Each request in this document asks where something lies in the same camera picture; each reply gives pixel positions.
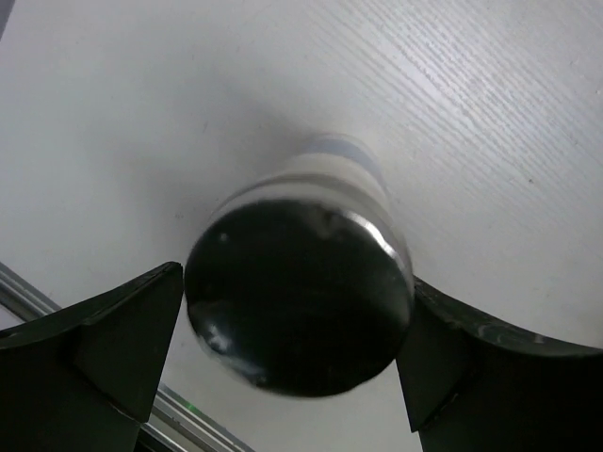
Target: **white table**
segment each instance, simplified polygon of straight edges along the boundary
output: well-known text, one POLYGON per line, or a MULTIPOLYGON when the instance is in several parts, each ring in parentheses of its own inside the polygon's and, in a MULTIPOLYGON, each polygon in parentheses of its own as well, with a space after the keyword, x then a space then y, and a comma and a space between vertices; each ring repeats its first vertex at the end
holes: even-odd
MULTIPOLYGON (((17 0, 0 261, 62 305, 184 262, 219 200, 318 132, 377 152, 416 274, 603 346, 603 3, 17 0)), ((420 450, 393 367, 256 392, 184 314, 164 380, 258 452, 420 450)))

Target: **cylindrical object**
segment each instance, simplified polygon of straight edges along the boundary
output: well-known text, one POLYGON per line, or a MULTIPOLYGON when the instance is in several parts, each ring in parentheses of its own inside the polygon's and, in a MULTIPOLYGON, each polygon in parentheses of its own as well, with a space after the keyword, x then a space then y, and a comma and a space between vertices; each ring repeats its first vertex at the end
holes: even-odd
POLYGON ((413 275, 362 145, 319 137, 211 217, 185 274, 200 340, 252 384, 338 394, 395 358, 413 275))

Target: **metal rail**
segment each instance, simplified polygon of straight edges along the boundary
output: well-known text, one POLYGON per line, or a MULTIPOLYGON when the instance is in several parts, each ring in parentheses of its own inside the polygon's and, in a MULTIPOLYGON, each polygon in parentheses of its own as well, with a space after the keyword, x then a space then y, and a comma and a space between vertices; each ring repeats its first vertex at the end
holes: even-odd
MULTIPOLYGON (((61 308, 41 291, 0 263, 0 305, 24 322, 61 308)), ((152 417, 142 429, 169 450, 190 451, 182 438, 203 452, 253 452, 238 438, 203 414, 166 384, 159 383, 152 417)))

